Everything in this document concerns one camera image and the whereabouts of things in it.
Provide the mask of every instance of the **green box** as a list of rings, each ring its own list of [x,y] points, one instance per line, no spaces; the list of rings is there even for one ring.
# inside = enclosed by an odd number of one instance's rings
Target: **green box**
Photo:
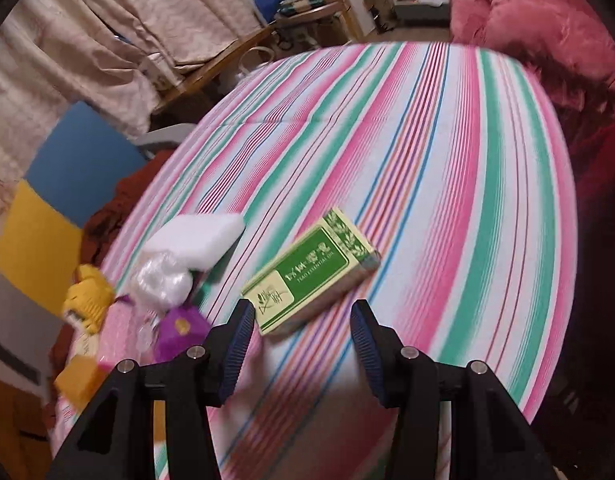
[[[376,270],[380,255],[338,208],[330,209],[242,290],[263,335],[289,333]]]

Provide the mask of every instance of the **yellow panel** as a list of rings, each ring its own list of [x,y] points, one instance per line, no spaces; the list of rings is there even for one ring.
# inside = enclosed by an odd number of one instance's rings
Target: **yellow panel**
[[[21,180],[0,238],[0,272],[28,298],[61,315],[79,263],[82,231]]]

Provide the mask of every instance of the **white sponge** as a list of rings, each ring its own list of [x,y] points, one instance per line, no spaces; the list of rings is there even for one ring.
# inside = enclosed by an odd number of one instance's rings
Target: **white sponge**
[[[209,270],[245,229],[238,213],[179,215],[143,246],[145,253],[170,251],[191,270]]]

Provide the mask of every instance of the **red blanket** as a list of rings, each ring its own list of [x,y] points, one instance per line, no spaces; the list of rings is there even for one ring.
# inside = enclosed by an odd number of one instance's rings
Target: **red blanket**
[[[585,0],[452,0],[451,33],[533,71],[569,144],[615,120],[615,44]]]

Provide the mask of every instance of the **striped bedsheet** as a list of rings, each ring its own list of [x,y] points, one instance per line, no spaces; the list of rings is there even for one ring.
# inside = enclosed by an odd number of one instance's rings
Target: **striped bedsheet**
[[[574,290],[572,173],[545,92],[487,50],[359,44],[259,70],[162,168],[103,270],[121,292],[143,243],[170,218],[241,212],[244,235],[195,298],[219,324],[242,285],[334,205],[382,265],[283,342],[254,334],[236,393],[209,410],[225,480],[380,473],[395,414],[359,370],[356,298],[436,360],[486,361],[528,419],[545,394]],[[73,421],[61,400],[58,441]],[[449,461],[444,422],[439,477]],[[162,444],[155,461],[167,478]]]

